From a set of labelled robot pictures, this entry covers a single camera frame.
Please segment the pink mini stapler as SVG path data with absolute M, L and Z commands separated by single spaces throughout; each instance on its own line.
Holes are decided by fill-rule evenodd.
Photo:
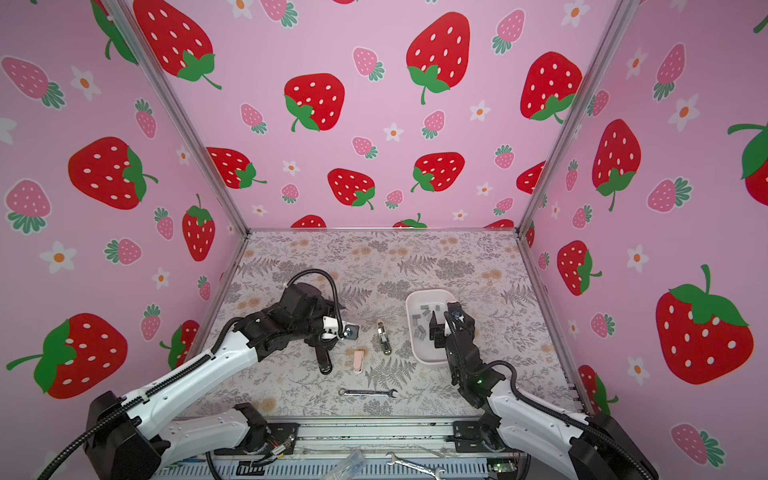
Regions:
M 355 350 L 353 353 L 353 371 L 357 374 L 363 370 L 363 363 L 365 359 L 365 352 L 363 350 Z

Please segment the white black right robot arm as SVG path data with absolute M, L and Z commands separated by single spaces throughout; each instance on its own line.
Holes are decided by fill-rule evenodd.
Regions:
M 458 302 L 432 313 L 428 335 L 444 349 L 451 383 L 484 411 L 481 437 L 492 449 L 528 454 L 569 479 L 657 479 L 651 462 L 610 415 L 577 414 L 517 386 L 505 360 L 485 362 L 474 344 L 475 320 Z

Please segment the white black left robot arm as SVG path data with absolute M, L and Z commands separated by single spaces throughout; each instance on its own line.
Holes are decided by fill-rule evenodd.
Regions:
M 338 288 L 331 298 L 303 277 L 332 276 L 313 268 L 294 275 L 279 301 L 227 321 L 214 344 L 163 377 L 121 397 L 107 392 L 90 406 L 88 424 L 40 473 L 50 479 L 78 449 L 101 479 L 149 479 L 171 464 L 217 450 L 271 456 L 282 452 L 267 420 L 248 402 L 222 414 L 181 420 L 179 414 L 234 374 L 302 341 L 315 350 L 318 368 L 332 372 L 330 351 L 345 339 Z

